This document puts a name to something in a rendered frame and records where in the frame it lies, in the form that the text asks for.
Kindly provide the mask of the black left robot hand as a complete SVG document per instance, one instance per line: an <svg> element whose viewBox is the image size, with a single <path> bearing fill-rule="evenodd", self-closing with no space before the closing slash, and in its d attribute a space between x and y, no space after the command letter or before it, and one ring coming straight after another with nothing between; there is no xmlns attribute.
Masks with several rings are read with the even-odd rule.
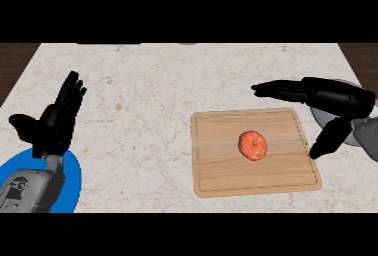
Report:
<svg viewBox="0 0 378 256"><path fill-rule="evenodd" d="M32 157L61 156L69 148L75 117L87 88L70 71L61 83L54 103L50 104L38 119L25 114L13 114L8 123L16 129L19 139L32 145Z"/></svg>

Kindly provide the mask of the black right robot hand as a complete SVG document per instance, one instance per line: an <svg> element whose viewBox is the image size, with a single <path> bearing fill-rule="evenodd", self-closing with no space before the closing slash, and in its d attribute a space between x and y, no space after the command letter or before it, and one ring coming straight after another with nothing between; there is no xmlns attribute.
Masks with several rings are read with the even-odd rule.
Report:
<svg viewBox="0 0 378 256"><path fill-rule="evenodd" d="M310 158L333 153L351 132L351 121L369 116L374 93L330 79L304 77L299 81L274 80L252 85L256 97L304 103L336 117L330 120L310 148Z"/></svg>

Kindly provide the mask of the wooden cutting board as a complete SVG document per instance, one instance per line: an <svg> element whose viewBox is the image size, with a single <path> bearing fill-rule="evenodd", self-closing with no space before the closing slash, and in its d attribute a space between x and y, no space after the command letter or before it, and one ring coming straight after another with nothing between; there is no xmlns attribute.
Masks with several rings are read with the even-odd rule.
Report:
<svg viewBox="0 0 378 256"><path fill-rule="evenodd" d="M317 190L295 110L197 112L190 118L193 188L199 197Z"/></svg>

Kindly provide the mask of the blue round plate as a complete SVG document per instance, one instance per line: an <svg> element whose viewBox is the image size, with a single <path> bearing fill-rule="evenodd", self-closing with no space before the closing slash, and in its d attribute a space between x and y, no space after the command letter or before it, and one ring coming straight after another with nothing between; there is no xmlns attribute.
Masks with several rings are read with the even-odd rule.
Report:
<svg viewBox="0 0 378 256"><path fill-rule="evenodd" d="M51 206L51 213L72 213L75 210L81 192L81 168L79 162L70 151L61 157L64 183L56 203ZM0 166L0 187L5 178L17 169L44 169L47 162L32 157L32 149L19 152Z"/></svg>

